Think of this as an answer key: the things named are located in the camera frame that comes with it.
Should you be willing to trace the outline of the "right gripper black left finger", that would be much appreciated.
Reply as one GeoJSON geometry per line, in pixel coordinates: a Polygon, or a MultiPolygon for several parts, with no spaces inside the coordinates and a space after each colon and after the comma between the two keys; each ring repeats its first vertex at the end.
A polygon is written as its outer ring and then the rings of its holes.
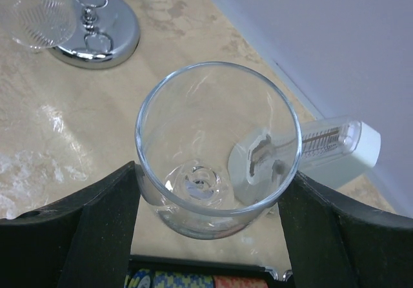
{"type": "Polygon", "coordinates": [[[98,182],[1,220],[1,287],[122,287],[140,199],[131,161],[98,182]]]}

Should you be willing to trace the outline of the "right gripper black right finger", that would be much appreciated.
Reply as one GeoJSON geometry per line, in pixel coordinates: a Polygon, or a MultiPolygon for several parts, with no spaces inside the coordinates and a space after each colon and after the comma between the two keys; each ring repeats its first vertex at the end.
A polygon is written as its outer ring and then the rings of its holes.
{"type": "Polygon", "coordinates": [[[298,172],[278,202],[296,287],[412,287],[412,219],[298,172]]]}

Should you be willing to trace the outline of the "ribbed clear glass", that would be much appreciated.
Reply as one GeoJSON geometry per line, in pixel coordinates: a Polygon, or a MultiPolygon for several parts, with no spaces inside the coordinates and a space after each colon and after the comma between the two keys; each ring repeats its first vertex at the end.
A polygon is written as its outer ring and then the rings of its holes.
{"type": "Polygon", "coordinates": [[[1,28],[20,45],[60,45],[76,30],[74,0],[1,0],[1,28]]]}

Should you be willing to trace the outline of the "chrome wine glass rack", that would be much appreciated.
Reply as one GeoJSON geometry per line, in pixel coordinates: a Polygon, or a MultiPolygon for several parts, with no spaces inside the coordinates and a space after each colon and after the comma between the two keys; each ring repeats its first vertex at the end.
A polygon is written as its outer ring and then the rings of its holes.
{"type": "Polygon", "coordinates": [[[120,65],[135,52],[141,29],[124,0],[74,0],[73,36],[49,52],[62,62],[90,70],[120,65]]]}

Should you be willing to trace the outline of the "black poker chip case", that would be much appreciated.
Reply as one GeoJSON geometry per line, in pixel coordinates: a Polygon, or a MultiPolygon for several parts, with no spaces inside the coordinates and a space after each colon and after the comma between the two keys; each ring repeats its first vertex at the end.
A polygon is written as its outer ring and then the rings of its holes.
{"type": "Polygon", "coordinates": [[[232,276],[236,278],[260,279],[269,287],[295,287],[292,271],[288,270],[278,278],[277,272],[271,267],[244,265],[239,263],[203,262],[197,260],[164,258],[133,254],[129,257],[128,270],[134,275],[140,269],[152,272],[196,274],[205,276],[232,276]]]}

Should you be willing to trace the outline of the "blue yellow chip stack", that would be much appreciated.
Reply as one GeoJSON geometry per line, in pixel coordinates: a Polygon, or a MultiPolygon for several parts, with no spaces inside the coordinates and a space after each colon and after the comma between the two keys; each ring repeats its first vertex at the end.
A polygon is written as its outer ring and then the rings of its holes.
{"type": "Polygon", "coordinates": [[[211,275],[177,273],[139,269],[130,271],[125,278],[124,287],[215,287],[211,275]]]}

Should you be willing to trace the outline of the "white metronome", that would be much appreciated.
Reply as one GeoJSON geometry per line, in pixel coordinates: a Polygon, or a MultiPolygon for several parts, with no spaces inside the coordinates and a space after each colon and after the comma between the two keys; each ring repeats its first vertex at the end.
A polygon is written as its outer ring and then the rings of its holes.
{"type": "Polygon", "coordinates": [[[298,171],[318,183],[338,189],[377,163],[381,134],[350,117],[301,124],[301,140],[294,130],[274,133],[257,129],[232,149],[228,172],[233,185],[252,189],[277,185],[286,178],[301,145],[298,171]]]}

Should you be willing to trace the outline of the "red white chip stack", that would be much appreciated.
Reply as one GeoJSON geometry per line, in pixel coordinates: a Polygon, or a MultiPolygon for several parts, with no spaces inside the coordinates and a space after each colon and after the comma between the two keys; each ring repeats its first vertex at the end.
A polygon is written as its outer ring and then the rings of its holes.
{"type": "Polygon", "coordinates": [[[215,288],[268,288],[264,279],[237,276],[213,276],[215,288]]]}

